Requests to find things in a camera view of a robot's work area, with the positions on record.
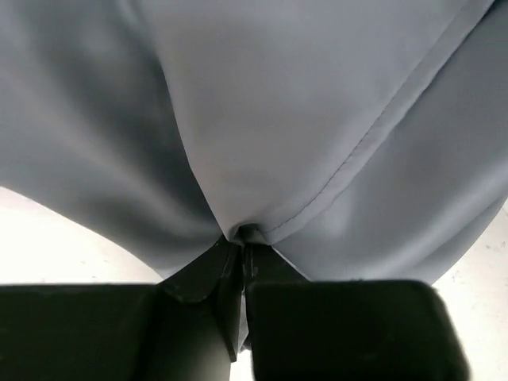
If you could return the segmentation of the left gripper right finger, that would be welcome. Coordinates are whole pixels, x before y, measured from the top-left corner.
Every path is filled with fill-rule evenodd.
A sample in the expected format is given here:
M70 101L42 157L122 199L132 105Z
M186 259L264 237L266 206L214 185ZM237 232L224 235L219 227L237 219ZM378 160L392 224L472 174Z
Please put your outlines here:
M426 283L311 282L263 245L245 247L244 276L257 380L470 377L448 310Z

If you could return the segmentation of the grey pillowcase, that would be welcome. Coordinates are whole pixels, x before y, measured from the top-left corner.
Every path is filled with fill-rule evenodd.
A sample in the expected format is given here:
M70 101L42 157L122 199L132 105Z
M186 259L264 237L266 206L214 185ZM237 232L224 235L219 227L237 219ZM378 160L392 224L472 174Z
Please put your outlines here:
M4 1L1 184L161 275L431 283L507 197L507 4Z

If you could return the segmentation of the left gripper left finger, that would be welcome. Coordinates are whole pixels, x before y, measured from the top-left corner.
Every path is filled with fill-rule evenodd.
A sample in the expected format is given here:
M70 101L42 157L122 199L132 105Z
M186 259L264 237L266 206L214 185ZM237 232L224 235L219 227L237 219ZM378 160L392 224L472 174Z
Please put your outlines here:
M1 289L4 380L227 380L238 248L219 240L157 284Z

